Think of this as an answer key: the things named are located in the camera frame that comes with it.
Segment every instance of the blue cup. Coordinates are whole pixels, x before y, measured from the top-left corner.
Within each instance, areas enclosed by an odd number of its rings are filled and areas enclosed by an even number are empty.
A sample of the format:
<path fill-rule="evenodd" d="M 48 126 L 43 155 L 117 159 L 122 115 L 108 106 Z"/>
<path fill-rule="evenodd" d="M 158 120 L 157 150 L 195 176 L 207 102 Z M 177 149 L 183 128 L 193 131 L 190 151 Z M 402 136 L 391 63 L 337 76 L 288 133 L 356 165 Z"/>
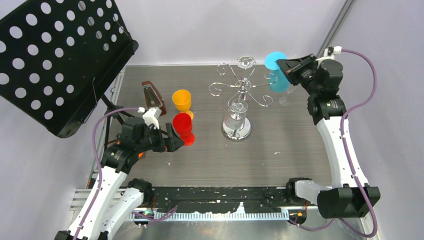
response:
<path fill-rule="evenodd" d="M 290 87 L 290 82 L 277 64 L 277 60 L 279 59 L 287 59 L 287 57 L 284 53 L 275 51 L 268 54 L 264 61 L 265 67 L 269 69 L 271 73 L 268 83 L 270 84 L 276 81 L 269 85 L 269 89 L 274 93 L 283 93 Z"/>

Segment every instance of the red cup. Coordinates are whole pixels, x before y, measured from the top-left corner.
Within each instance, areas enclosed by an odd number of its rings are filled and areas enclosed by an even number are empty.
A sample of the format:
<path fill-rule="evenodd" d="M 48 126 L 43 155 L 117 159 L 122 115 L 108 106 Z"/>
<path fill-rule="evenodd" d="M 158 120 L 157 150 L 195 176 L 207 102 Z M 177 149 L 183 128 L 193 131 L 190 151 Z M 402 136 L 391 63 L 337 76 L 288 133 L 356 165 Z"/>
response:
<path fill-rule="evenodd" d="M 184 141 L 185 146 L 190 146 L 195 142 L 195 135 L 192 133 L 192 118 L 187 113 L 178 113 L 172 120 L 173 128 L 180 138 Z"/>

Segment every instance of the white wall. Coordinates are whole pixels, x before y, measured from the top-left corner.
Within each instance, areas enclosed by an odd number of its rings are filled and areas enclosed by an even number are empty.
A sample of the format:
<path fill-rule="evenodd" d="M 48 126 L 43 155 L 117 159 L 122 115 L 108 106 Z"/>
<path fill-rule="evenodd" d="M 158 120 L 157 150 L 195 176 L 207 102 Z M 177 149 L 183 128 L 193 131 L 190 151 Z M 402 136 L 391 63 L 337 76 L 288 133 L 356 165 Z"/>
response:
<path fill-rule="evenodd" d="M 424 2 L 359 0 L 333 41 L 367 55 L 378 89 L 349 116 L 358 160 L 381 200 L 375 210 L 384 240 L 422 239 L 424 215 Z M 359 57 L 343 53 L 340 96 L 348 106 L 370 94 L 372 75 Z"/>
<path fill-rule="evenodd" d="M 22 2 L 0 0 L 0 19 Z M 92 166 L 93 127 L 105 109 L 99 103 L 74 136 L 60 139 L 0 97 L 1 239 L 52 240 L 67 229 L 75 189 L 85 187 Z"/>
<path fill-rule="evenodd" d="M 344 0 L 116 0 L 140 48 L 130 65 L 316 53 Z"/>

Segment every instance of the gray wooden tabletop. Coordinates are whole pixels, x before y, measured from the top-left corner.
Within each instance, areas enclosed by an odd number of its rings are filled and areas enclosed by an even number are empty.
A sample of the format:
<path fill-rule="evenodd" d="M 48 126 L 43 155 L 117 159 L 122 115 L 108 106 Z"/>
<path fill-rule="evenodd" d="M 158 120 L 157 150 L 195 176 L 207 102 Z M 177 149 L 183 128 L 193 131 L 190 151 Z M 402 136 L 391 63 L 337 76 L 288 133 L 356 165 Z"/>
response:
<path fill-rule="evenodd" d="M 270 107 L 248 99 L 247 117 L 251 136 L 242 142 L 227 140 L 221 124 L 227 101 L 236 93 L 223 87 L 221 96 L 209 94 L 213 82 L 234 84 L 229 74 L 219 75 L 216 66 L 128 66 L 117 101 L 124 107 L 145 107 L 143 81 L 151 81 L 165 100 L 167 114 L 160 125 L 171 123 L 179 113 L 172 94 L 179 89 L 191 93 L 194 113 L 193 145 L 176 152 L 147 152 L 146 158 L 132 168 L 125 184 L 143 178 L 154 186 L 284 186 L 289 178 L 308 177 L 325 186 L 331 185 L 331 172 L 323 140 L 307 110 L 307 93 L 298 87 L 290 96 L 291 104 L 281 106 L 279 94 L 268 86 L 252 88 L 258 101 L 270 95 Z M 258 66 L 252 84 L 264 84 L 267 70 Z M 115 120 L 110 139 L 121 131 Z"/>

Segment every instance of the yellow cup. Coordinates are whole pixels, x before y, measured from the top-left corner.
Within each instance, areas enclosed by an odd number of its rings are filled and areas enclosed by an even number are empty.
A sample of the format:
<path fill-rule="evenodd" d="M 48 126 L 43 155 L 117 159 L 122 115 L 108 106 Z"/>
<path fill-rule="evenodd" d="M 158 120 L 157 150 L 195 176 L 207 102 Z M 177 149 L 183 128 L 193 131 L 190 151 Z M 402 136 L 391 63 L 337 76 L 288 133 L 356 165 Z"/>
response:
<path fill-rule="evenodd" d="M 180 89 L 174 92 L 172 95 L 172 101 L 178 111 L 190 115 L 191 119 L 193 119 L 194 114 L 190 111 L 190 108 L 192 107 L 192 95 L 189 91 Z"/>

